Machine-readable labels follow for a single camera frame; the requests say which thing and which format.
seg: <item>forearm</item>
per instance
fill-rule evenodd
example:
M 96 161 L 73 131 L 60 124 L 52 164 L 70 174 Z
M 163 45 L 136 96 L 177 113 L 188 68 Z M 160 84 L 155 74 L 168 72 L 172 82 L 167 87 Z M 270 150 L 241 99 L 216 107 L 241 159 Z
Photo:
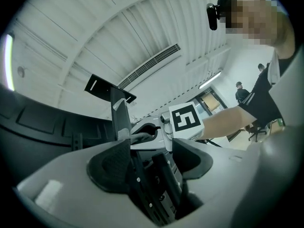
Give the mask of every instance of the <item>forearm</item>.
M 230 135 L 242 127 L 252 123 L 253 116 L 239 106 L 225 109 L 203 120 L 204 133 L 200 139 L 211 139 Z

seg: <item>fluorescent light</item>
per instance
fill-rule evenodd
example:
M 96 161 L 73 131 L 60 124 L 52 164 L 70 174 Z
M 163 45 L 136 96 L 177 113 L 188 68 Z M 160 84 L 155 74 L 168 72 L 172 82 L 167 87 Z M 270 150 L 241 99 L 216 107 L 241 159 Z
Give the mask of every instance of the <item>fluorescent light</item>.
M 10 90 L 15 90 L 13 84 L 13 75 L 11 70 L 11 51 L 13 47 L 13 37 L 6 35 L 4 45 L 4 67 L 7 86 Z
M 206 86 L 207 84 L 209 84 L 211 81 L 213 81 L 214 79 L 216 79 L 221 72 L 218 72 L 217 74 L 215 74 L 212 78 L 208 79 L 205 83 L 203 83 L 199 89 L 203 88 L 204 86 Z

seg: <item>black camera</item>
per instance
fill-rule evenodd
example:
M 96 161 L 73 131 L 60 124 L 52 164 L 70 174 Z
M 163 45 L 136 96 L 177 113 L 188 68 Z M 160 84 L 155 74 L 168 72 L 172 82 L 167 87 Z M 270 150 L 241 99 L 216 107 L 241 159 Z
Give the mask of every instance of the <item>black camera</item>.
M 217 19 L 219 19 L 220 6 L 212 3 L 207 4 L 207 15 L 209 20 L 209 27 L 211 30 L 218 28 Z

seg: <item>ceiling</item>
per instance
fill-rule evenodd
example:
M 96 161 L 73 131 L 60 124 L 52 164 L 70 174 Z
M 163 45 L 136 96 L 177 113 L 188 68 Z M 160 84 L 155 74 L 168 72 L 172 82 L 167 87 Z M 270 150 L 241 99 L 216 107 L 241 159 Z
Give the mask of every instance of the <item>ceiling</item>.
M 181 56 L 171 70 L 129 106 L 131 120 L 188 101 L 229 55 L 225 29 L 209 29 L 209 2 L 217 0 L 28 0 L 9 28 L 15 89 L 59 109 L 111 119 L 110 103 L 84 92 L 91 74 L 118 85 L 178 44 Z

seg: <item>black hair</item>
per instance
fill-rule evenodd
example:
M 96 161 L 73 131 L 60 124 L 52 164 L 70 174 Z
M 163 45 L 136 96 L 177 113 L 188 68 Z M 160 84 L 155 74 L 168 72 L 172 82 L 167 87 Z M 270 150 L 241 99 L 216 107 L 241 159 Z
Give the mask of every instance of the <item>black hair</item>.
M 226 28 L 231 26 L 231 0 L 218 0 L 220 6 L 220 17 L 225 17 Z
M 264 66 L 263 64 L 260 63 L 260 64 L 257 66 L 257 68 L 258 68 L 258 69 L 262 69 L 262 68 L 265 68 L 265 66 Z

